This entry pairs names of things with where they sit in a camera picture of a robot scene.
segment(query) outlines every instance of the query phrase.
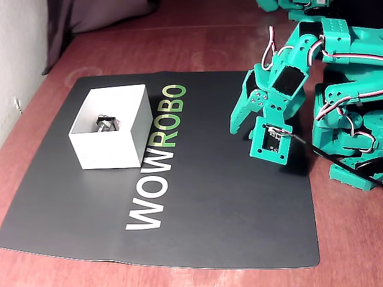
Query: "cardboard box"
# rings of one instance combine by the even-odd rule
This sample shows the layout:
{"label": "cardboard box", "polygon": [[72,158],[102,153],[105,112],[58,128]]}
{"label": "cardboard box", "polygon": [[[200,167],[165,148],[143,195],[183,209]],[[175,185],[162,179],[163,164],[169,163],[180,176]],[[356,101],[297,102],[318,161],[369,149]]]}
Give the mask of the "cardboard box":
{"label": "cardboard box", "polygon": [[[118,130],[97,132],[99,115],[116,117]],[[82,169],[141,167],[153,122],[145,85],[91,89],[69,131]]]}

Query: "green robot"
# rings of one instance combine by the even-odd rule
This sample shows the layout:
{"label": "green robot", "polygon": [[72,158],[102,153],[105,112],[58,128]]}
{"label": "green robot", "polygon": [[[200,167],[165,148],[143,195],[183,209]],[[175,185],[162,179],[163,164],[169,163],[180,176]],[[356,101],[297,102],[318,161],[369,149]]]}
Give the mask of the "green robot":
{"label": "green robot", "polygon": [[[231,114],[235,134],[250,112],[263,112],[250,133],[250,156],[287,164],[294,131],[285,121],[305,101],[303,85],[314,60],[327,63],[315,87],[313,146],[344,157],[330,177],[362,190],[383,180],[383,29],[358,28],[345,20],[301,21],[276,50],[273,28],[261,63],[248,71]],[[272,52],[272,61],[266,56]]]}
{"label": "green robot", "polygon": [[288,18],[295,21],[320,21],[335,12],[332,9],[334,0],[257,0],[258,6],[266,12],[272,12],[279,7],[289,10]]}

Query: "white wire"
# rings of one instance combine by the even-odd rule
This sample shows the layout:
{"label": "white wire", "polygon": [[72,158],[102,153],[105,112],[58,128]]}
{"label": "white wire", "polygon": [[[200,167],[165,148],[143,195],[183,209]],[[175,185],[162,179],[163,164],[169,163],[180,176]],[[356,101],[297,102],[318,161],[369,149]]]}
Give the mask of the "white wire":
{"label": "white wire", "polygon": [[308,63],[309,63],[309,66],[310,66],[310,67],[312,66],[312,55],[313,55],[313,53],[315,52],[315,50],[316,50],[321,44],[323,44],[323,39],[319,39],[317,42],[315,42],[314,45],[312,45],[311,48],[310,48],[310,50],[309,50]]}
{"label": "white wire", "polygon": [[272,26],[269,26],[269,43],[265,49],[265,52],[263,53],[262,61],[261,61],[261,67],[264,71],[268,71],[273,66],[273,63],[271,62],[269,66],[265,67],[265,60],[266,60],[266,57],[270,51],[270,48],[272,49],[273,56],[274,56],[275,55],[275,43],[274,43],[274,28]]}
{"label": "white wire", "polygon": [[376,96],[378,94],[383,94],[383,90],[371,91],[369,93],[359,94],[359,97],[371,97],[371,96]]}
{"label": "white wire", "polygon": [[329,54],[326,50],[322,50],[322,53],[331,58],[356,58],[356,59],[369,59],[369,60],[377,60],[383,61],[382,56],[376,55],[365,55],[365,54]]}
{"label": "white wire", "polygon": [[336,103],[334,103],[332,106],[329,106],[328,108],[326,108],[323,111],[319,112],[315,119],[317,121],[319,121],[324,115],[326,115],[329,112],[331,112],[332,110],[334,110],[337,106],[339,106],[341,103],[345,102],[346,100],[350,100],[350,98],[351,98],[350,96],[341,98]]}
{"label": "white wire", "polygon": [[278,56],[280,56],[281,54],[282,54],[282,52],[283,52],[283,50],[286,50],[286,49],[293,49],[294,48],[294,46],[283,46],[279,51],[278,51]]}
{"label": "white wire", "polygon": [[371,152],[372,149],[373,149],[373,144],[375,143],[376,139],[373,135],[370,135],[368,133],[365,133],[365,132],[356,132],[355,135],[362,135],[362,136],[367,136],[368,138],[370,138],[372,140],[372,144],[371,144],[371,147],[369,149],[360,149],[359,151],[361,152]]}
{"label": "white wire", "polygon": [[352,120],[349,118],[349,116],[345,115],[342,110],[339,108],[339,107],[336,107],[336,110],[338,111],[338,114],[339,115],[343,115],[344,117],[346,117],[346,119],[349,121],[349,124],[351,126],[351,136],[354,137],[355,133],[355,127],[354,127],[354,123],[352,122]]}

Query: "table surface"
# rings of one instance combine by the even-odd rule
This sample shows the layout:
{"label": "table surface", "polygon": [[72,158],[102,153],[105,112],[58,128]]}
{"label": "table surface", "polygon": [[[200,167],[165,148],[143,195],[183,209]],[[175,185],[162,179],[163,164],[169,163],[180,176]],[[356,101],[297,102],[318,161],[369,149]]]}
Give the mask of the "table surface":
{"label": "table surface", "polygon": [[[245,71],[259,62],[275,27],[281,47],[295,27],[285,11],[255,0],[163,0],[152,15],[76,37],[0,150],[0,222],[51,122],[76,79],[159,71]],[[300,116],[310,137],[316,63]],[[193,270],[82,262],[0,250],[0,286],[382,286],[383,193],[329,179],[313,158],[310,174],[320,264],[294,270]]]}

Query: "object inside box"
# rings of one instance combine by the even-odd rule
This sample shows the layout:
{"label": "object inside box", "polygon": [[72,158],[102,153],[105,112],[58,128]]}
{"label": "object inside box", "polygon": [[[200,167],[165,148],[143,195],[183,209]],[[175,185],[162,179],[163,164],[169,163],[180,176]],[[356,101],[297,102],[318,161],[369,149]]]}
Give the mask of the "object inside box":
{"label": "object inside box", "polygon": [[115,117],[99,115],[96,120],[97,132],[113,132],[119,130],[119,121]]}

